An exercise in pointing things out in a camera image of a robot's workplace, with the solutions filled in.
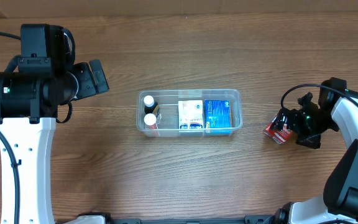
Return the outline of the red Panadol box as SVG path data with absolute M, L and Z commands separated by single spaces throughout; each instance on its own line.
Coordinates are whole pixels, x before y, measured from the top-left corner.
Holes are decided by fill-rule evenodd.
M 287 129 L 286 124 L 284 125 L 283 129 L 278 130 L 275 127 L 276 120 L 277 117 L 275 116 L 274 119 L 264 128 L 264 133 L 272 138 L 277 144 L 284 144 L 293 135 L 293 131 Z

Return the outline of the dark bottle with white cap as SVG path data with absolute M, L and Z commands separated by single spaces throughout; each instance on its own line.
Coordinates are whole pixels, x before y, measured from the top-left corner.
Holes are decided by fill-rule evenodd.
M 159 105 L 153 96 L 151 95 L 145 96 L 143 102 L 144 102 L 145 114 L 154 114 L 156 117 L 160 115 Z

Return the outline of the orange tube with white cap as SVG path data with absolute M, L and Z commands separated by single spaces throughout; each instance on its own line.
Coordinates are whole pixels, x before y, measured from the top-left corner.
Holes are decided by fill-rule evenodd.
M 157 127 L 157 117 L 153 113 L 146 114 L 144 116 L 145 129 L 148 130 L 152 136 L 159 136 Z

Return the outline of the blue lozenge box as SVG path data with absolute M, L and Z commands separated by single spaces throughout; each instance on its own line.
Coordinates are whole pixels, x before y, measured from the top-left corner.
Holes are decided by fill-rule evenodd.
M 205 100 L 206 135 L 231 134 L 231 107 L 228 100 Z

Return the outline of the white and blue plaster box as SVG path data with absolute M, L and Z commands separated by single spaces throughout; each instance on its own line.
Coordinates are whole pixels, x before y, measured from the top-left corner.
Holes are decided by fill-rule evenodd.
M 186 100 L 178 102 L 179 129 L 203 129 L 204 111 L 202 100 Z

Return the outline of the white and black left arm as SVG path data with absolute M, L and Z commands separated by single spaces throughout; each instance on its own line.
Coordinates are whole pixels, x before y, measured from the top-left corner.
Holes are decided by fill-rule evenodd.
M 108 90 L 99 60 L 62 74 L 0 72 L 1 223 L 54 223 L 50 160 L 58 107 Z

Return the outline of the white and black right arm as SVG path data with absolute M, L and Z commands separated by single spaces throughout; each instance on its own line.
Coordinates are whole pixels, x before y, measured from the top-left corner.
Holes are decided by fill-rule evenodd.
M 292 131 L 298 136 L 298 145 L 318 149 L 322 133 L 332 129 L 341 132 L 346 152 L 328 177 L 322 195 L 284 205 L 272 215 L 271 223 L 358 223 L 358 92 L 334 77 L 318 88 L 318 103 L 307 93 L 298 99 L 300 109 L 281 107 L 267 130 Z

